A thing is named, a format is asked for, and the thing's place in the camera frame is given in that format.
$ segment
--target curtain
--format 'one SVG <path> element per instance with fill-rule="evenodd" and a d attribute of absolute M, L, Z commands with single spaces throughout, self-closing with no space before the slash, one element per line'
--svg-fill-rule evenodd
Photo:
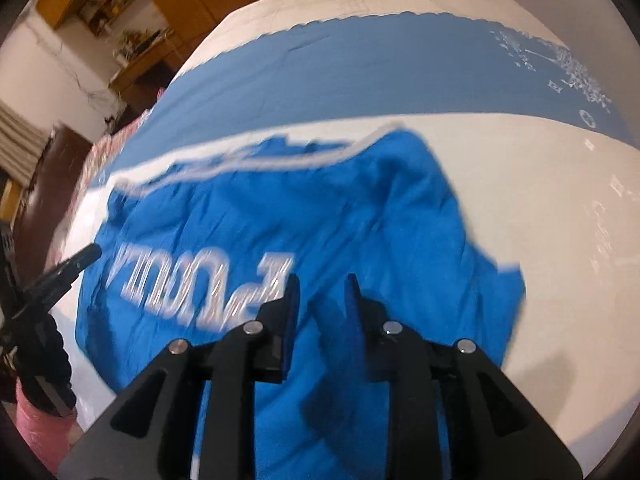
<path fill-rule="evenodd" d="M 23 188 L 29 187 L 48 137 L 0 100 L 0 168 Z"/>

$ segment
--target blue t-shirt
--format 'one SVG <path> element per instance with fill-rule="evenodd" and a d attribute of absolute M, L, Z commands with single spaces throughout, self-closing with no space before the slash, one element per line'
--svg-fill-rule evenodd
<path fill-rule="evenodd" d="M 261 479 L 383 478 L 388 387 L 355 370 L 344 282 L 443 344 L 474 339 L 500 364 L 524 282 L 466 238 L 424 142 L 404 130 L 353 144 L 273 137 L 121 186 L 84 273 L 76 339 L 127 386 L 175 338 L 202 344 L 255 317 L 290 272 L 301 304 L 289 378 L 257 384 Z"/>

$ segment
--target pink sleeve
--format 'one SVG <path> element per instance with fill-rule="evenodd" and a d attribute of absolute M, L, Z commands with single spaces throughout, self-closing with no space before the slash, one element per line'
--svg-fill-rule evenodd
<path fill-rule="evenodd" d="M 76 421 L 76 413 L 66 417 L 48 415 L 34 407 L 24 397 L 20 379 L 15 396 L 18 400 L 15 425 L 31 450 L 53 474 L 69 451 L 69 431 Z"/>

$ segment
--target black glove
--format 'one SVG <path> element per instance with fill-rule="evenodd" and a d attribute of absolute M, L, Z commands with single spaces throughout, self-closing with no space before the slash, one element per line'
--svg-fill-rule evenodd
<path fill-rule="evenodd" d="M 14 356 L 22 392 L 41 412 L 66 416 L 76 405 L 71 390 L 71 364 L 51 314 L 21 334 Z"/>

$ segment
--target bed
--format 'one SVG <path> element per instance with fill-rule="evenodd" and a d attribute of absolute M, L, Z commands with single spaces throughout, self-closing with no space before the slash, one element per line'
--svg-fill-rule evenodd
<path fill-rule="evenodd" d="M 640 400 L 640 156 L 586 68 L 512 0 L 262 0 L 187 60 L 78 205 L 91 242 L 114 186 L 255 144 L 354 142 L 401 121 L 453 186 L 474 242 L 527 287 L 503 369 L 593 470 Z M 114 398 L 56 306 L 87 428 Z"/>

